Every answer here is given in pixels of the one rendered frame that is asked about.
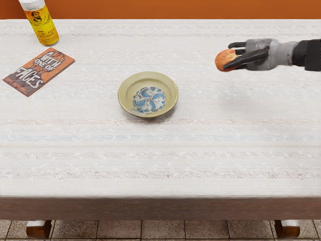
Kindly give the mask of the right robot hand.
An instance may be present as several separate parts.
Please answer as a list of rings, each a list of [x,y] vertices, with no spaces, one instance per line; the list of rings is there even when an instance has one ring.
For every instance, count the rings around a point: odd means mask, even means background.
[[[238,55],[234,60],[223,66],[228,69],[247,69],[251,71],[272,70],[279,65],[293,65],[292,55],[298,42],[282,43],[276,39],[250,39],[245,42],[234,42],[229,49],[236,48]]]

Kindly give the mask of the red-yellow apple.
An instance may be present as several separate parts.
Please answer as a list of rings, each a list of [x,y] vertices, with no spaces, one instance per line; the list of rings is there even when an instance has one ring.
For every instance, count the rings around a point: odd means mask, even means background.
[[[237,66],[225,70],[223,68],[223,66],[227,63],[230,63],[231,61],[233,61],[237,57],[238,57],[238,55],[236,54],[234,49],[226,49],[226,50],[221,51],[220,53],[217,54],[217,56],[215,58],[216,68],[222,72],[228,72],[228,71],[232,71],[232,70],[236,69]]]

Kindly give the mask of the beige plate with blue pattern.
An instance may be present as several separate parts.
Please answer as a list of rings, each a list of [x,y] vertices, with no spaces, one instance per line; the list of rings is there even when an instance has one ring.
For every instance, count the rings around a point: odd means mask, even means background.
[[[145,71],[126,78],[118,89],[118,102],[129,114],[153,118],[171,111],[179,98],[175,82],[168,76]]]

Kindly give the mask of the yellow bottle with white cap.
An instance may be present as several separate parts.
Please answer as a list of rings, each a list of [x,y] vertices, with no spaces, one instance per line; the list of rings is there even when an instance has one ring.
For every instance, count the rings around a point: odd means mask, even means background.
[[[18,0],[33,28],[38,41],[52,46],[59,41],[59,34],[46,6],[45,0]]]

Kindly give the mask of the orange paperback book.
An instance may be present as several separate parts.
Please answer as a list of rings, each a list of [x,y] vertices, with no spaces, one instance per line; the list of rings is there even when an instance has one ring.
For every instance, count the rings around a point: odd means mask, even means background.
[[[29,97],[74,62],[75,59],[50,47],[3,81]]]

